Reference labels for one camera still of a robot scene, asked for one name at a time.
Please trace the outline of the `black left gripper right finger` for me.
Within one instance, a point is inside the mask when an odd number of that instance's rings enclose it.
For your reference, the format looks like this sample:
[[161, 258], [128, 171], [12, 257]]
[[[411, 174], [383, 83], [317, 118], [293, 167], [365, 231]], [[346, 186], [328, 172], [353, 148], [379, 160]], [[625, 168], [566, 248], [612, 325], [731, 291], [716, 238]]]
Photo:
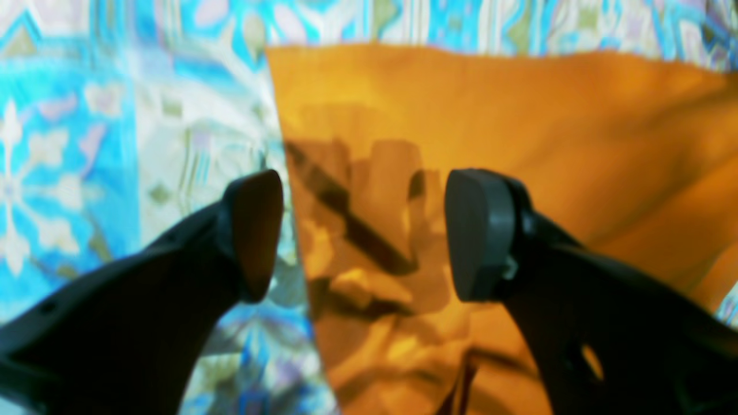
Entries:
[[554, 414], [735, 414], [736, 332], [537, 213], [522, 182], [446, 179], [459, 300], [504, 305]]

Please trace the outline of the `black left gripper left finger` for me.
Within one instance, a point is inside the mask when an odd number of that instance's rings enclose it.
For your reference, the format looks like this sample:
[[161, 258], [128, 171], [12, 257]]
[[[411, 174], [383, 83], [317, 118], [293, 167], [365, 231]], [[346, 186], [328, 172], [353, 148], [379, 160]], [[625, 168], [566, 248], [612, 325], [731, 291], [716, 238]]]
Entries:
[[269, 291], [284, 187], [267, 169], [144, 250], [2, 326], [2, 397], [37, 414], [176, 414], [203, 347]]

